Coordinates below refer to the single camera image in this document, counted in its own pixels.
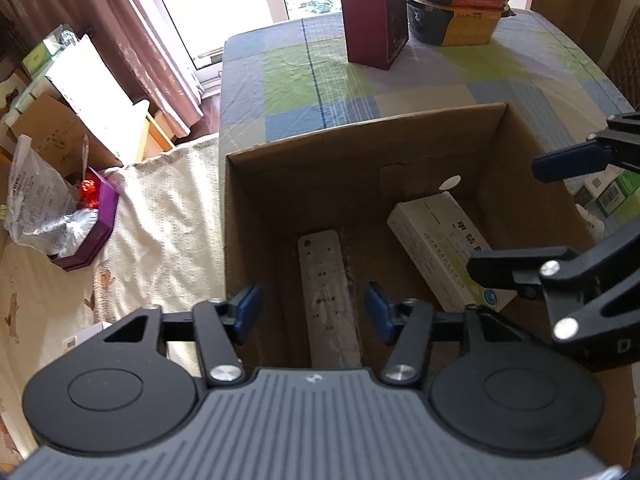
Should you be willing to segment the small white bottle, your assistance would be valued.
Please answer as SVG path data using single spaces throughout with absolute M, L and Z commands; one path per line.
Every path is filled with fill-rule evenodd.
M 580 216 L 582 217 L 582 220 L 584 220 L 591 236 L 595 240 L 603 240 L 605 234 L 604 223 L 594 214 L 585 209 L 582 205 L 576 204 L 575 207 L 578 211 L 578 214 L 580 214 Z

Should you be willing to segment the white remote control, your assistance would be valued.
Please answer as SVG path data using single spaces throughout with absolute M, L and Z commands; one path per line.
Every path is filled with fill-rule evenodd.
M 340 239 L 333 230 L 298 240 L 311 365 L 360 368 L 361 349 Z

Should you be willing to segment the cream bed blanket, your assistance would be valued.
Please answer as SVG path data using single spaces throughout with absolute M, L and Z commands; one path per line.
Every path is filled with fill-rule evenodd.
M 138 307 L 188 310 L 224 296 L 217 136 L 107 171 L 119 201 L 114 231 L 86 268 L 66 272 L 1 237 L 1 461 L 37 445 L 22 392 L 85 328 Z

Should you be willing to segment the brown cardboard box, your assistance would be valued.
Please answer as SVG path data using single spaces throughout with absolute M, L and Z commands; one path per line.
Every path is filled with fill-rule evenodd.
M 636 437 L 639 227 L 596 242 L 506 104 L 230 155 L 228 292 L 256 286 L 250 380 L 217 393 L 238 479 L 582 479 Z

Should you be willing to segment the purple octagonal box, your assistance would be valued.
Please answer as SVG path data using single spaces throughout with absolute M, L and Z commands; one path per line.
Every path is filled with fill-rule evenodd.
M 119 195 L 96 170 L 89 167 L 78 188 L 77 209 L 65 218 L 62 250 L 49 259 L 70 272 L 90 266 L 110 238 Z

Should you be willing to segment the clear plastic bag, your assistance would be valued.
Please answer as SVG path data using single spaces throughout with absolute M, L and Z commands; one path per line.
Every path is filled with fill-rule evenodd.
M 32 149 L 29 136 L 19 136 L 4 219 L 11 240 L 48 257 L 58 254 L 63 248 L 65 218 L 78 204 L 78 189 Z

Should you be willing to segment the lower yellow noodle bowl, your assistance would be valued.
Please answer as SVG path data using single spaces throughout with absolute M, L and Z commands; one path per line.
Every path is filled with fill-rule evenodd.
M 436 47 L 488 44 L 500 20 L 515 15 L 508 4 L 496 10 L 440 6 L 423 0 L 407 0 L 407 14 L 412 36 Z

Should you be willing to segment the checkered tablecloth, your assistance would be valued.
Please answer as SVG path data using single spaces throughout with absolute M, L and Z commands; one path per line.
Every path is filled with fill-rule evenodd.
M 348 62 L 341 14 L 243 32 L 224 45 L 220 152 L 441 108 L 509 102 L 547 151 L 603 129 L 631 105 L 593 60 L 534 11 L 504 18 L 488 44 L 411 38 L 389 70 Z

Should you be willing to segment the brown shipping carton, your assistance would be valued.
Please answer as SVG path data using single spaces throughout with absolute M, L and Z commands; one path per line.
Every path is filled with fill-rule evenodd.
M 10 127 L 16 138 L 21 134 L 32 139 L 32 149 L 62 177 L 79 174 L 82 141 L 89 140 L 88 166 L 96 170 L 121 167 L 113 154 L 66 105 L 43 94 Z

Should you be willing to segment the white board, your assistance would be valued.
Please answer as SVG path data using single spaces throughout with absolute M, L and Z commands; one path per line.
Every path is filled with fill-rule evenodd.
M 150 102 L 132 102 L 88 36 L 61 51 L 46 77 L 91 133 L 127 166 L 140 162 Z

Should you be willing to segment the maroon paper bag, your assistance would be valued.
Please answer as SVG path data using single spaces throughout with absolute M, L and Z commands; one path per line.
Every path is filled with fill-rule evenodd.
M 406 0 L 341 0 L 347 58 L 389 70 L 408 41 Z

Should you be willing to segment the brown curtain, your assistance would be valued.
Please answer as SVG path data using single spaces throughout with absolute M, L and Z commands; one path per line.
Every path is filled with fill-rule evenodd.
M 186 49 L 153 0 L 1 0 L 29 47 L 66 24 L 89 35 L 130 96 L 147 96 L 184 138 L 204 114 L 203 89 Z

